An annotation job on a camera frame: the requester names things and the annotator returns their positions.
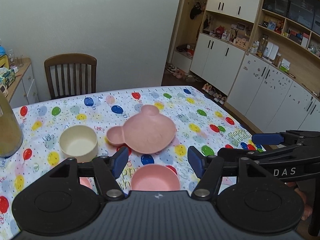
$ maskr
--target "cabinet handle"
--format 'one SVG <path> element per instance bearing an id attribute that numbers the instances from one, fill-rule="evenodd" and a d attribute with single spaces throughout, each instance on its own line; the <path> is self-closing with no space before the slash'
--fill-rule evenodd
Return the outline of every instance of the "cabinet handle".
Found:
<path id="1" fill-rule="evenodd" d="M 312 112 L 311 112 L 311 114 L 310 114 L 310 115 L 312 115 L 312 113 L 313 113 L 313 111 L 315 110 L 316 106 L 317 106 L 317 105 L 315 105 L 315 107 L 312 109 Z"/>
<path id="2" fill-rule="evenodd" d="M 267 77 L 268 77 L 268 75 L 269 75 L 269 72 L 270 72 L 270 69 L 268 70 L 268 73 L 267 73 L 267 75 L 266 75 L 266 78 L 265 78 L 265 79 L 267 79 Z"/>
<path id="3" fill-rule="evenodd" d="M 264 73 L 264 71 L 266 70 L 266 67 L 264 67 L 264 70 L 263 70 L 263 72 L 262 72 L 262 74 L 261 74 L 261 76 L 263 76 L 263 73 Z"/>
<path id="4" fill-rule="evenodd" d="M 311 101 L 311 103 L 310 103 L 310 106 L 311 106 L 311 105 L 312 105 L 312 101 Z M 309 111 L 310 106 L 308 107 L 307 111 Z"/>

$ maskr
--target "pink plate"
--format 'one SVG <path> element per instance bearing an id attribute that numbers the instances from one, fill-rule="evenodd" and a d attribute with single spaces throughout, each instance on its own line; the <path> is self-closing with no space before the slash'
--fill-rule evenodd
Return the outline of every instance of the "pink plate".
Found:
<path id="1" fill-rule="evenodd" d="M 128 145 L 138 153 L 151 154 L 166 148 L 174 139 L 174 122 L 152 105 L 141 107 L 141 113 L 130 117 L 123 126 L 114 126 L 107 131 L 108 141 L 120 146 Z"/>
<path id="2" fill-rule="evenodd" d="M 88 178 L 80 177 L 80 184 L 88 187 L 89 189 L 92 189 L 91 183 Z"/>
<path id="3" fill-rule="evenodd" d="M 147 164 L 133 174 L 131 189 L 140 191 L 177 191 L 180 190 L 180 182 L 178 176 L 166 166 Z"/>

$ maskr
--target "silver bolt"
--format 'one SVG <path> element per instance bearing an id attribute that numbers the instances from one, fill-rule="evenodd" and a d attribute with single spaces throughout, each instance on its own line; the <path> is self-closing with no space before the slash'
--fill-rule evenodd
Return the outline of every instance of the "silver bolt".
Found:
<path id="1" fill-rule="evenodd" d="M 204 188 L 200 188 L 195 191 L 195 195 L 197 197 L 207 197 L 210 195 L 210 191 Z"/>
<path id="2" fill-rule="evenodd" d="M 122 192 L 119 189 L 110 189 L 107 191 L 108 197 L 116 198 L 116 197 L 120 197 L 121 195 L 122 195 Z"/>

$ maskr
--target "tablecloth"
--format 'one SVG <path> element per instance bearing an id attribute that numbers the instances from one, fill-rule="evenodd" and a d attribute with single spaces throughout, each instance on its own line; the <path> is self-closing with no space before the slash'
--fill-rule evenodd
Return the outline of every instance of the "tablecloth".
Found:
<path id="1" fill-rule="evenodd" d="M 14 197 L 65 159 L 58 143 L 63 130 L 77 124 L 91 127 L 98 136 L 98 155 L 112 156 L 117 148 L 108 143 L 106 131 L 123 125 L 146 104 L 155 105 L 170 117 L 177 133 L 170 145 L 156 154 L 141 155 L 129 149 L 129 162 L 117 180 L 125 193 L 130 190 L 134 172 L 148 163 L 172 169 L 179 177 L 181 190 L 191 193 L 199 179 L 187 160 L 189 146 L 204 155 L 216 154 L 221 147 L 263 151 L 232 116 L 193 87 L 120 90 L 16 108 L 13 111 L 24 140 L 17 153 L 0 159 L 0 239 L 10 239 L 19 230 L 11 212 Z M 96 190 L 93 179 L 89 181 Z M 235 182 L 235 178 L 223 178 L 221 190 Z"/>

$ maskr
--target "chair backrest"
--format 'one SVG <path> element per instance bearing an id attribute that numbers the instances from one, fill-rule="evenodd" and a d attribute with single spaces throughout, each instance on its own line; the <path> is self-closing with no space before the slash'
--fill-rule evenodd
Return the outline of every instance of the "chair backrest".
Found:
<path id="1" fill-rule="evenodd" d="M 44 62 L 44 69 L 51 99 L 88 94 L 88 88 L 91 88 L 89 93 L 96 92 L 95 57 L 78 53 L 56 55 Z"/>

